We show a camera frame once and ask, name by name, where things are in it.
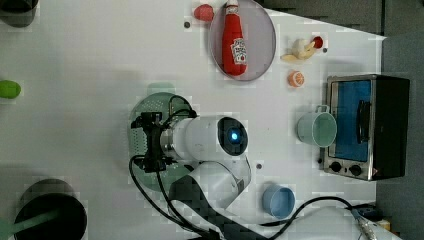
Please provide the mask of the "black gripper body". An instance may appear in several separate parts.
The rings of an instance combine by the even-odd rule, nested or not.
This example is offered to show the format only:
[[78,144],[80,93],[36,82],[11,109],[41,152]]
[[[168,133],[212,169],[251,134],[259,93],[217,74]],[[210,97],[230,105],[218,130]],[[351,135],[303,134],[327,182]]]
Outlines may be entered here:
[[165,171],[166,166],[173,163],[161,147],[160,137],[165,130],[161,120],[161,112],[142,112],[130,125],[131,129],[141,128],[146,135],[147,150],[135,157],[135,164],[145,173]]

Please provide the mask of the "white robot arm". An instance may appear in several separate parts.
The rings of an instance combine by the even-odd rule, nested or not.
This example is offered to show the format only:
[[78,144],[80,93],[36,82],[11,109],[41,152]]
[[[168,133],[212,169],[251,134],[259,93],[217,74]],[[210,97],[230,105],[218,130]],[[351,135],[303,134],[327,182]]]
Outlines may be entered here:
[[198,235],[194,240],[259,240],[227,208],[251,181],[245,126],[191,109],[140,112],[130,121],[137,142],[132,180],[162,216]]

